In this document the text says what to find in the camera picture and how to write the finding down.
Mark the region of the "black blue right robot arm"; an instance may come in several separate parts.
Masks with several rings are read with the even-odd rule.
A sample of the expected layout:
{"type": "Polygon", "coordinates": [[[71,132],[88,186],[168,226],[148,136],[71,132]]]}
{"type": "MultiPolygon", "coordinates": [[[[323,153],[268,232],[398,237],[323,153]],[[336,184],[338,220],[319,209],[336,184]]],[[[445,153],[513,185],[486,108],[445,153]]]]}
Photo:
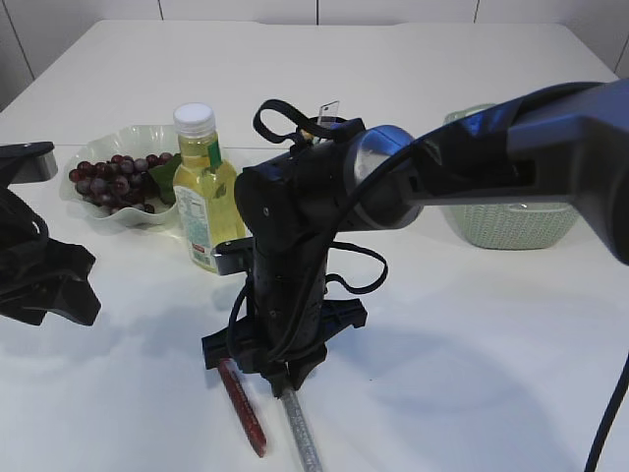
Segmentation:
{"type": "Polygon", "coordinates": [[[215,248],[218,271],[242,272],[228,325],[202,342],[204,363],[234,360],[280,395],[299,388],[328,339],[364,325],[349,301],[325,298],[340,232],[408,226],[427,206],[565,202],[622,263],[628,260],[628,84],[544,88],[414,138],[343,120],[321,128],[288,103],[289,151],[246,167],[235,202],[250,236],[215,248]]]}

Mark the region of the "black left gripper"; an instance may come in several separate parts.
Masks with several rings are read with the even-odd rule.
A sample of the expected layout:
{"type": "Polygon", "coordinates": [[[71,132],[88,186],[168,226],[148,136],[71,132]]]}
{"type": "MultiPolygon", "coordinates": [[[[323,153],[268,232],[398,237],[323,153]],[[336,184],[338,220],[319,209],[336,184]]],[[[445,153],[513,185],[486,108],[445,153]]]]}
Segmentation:
{"type": "Polygon", "coordinates": [[[1,315],[41,325],[55,314],[91,326],[101,304],[88,276],[95,256],[49,235],[43,218],[22,199],[1,190],[1,315]]]}

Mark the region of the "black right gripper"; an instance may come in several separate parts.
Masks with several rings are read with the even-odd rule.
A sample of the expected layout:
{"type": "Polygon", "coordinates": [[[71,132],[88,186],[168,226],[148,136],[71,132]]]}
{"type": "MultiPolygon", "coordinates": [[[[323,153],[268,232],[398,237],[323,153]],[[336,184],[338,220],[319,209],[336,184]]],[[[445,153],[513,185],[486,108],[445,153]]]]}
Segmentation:
{"type": "Polygon", "coordinates": [[[368,312],[358,298],[329,300],[328,281],[320,275],[299,307],[300,281],[249,276],[232,306],[227,326],[201,340],[204,366],[221,359],[235,361],[245,374],[259,374],[274,397],[291,387],[299,390],[308,375],[325,361],[325,343],[348,327],[366,324],[368,312]]]}

